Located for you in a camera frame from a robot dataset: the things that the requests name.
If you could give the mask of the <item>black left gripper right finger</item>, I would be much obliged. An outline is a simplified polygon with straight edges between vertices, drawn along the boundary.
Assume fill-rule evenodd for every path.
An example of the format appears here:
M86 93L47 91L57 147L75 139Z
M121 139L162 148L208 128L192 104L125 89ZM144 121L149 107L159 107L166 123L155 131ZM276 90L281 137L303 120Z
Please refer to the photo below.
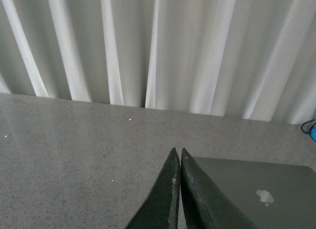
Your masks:
M189 229L256 229L183 148L181 195Z

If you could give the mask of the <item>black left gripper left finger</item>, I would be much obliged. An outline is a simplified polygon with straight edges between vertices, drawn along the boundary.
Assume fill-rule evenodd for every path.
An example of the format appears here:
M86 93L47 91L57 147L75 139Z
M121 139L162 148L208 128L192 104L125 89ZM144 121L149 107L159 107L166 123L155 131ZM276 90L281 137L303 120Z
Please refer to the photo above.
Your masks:
M178 226L181 171L175 148L170 151L148 197L127 229L176 229Z

